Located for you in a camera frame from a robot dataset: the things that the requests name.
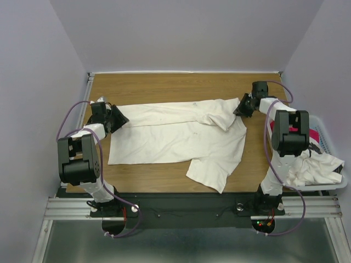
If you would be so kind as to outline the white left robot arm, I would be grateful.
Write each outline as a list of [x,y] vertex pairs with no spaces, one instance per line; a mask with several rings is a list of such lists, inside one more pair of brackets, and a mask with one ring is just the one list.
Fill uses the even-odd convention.
[[187,161],[189,179],[222,193],[244,152],[247,129],[235,112],[239,103],[237,98],[124,106],[91,101],[88,123],[56,139],[60,180],[89,193],[95,212],[125,211],[129,201],[103,176],[101,142],[109,137],[108,165]]

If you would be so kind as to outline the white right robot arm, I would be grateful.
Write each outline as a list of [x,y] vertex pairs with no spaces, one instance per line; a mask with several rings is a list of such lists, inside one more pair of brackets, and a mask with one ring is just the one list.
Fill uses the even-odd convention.
[[267,81],[252,83],[251,93],[244,94],[235,114],[252,117],[254,111],[266,115],[264,125],[264,150],[271,147],[272,156],[266,155],[268,171],[254,194],[252,207],[264,214],[271,210],[283,210],[283,188],[292,188],[287,177],[297,157],[309,146],[309,113],[288,107],[269,95]]

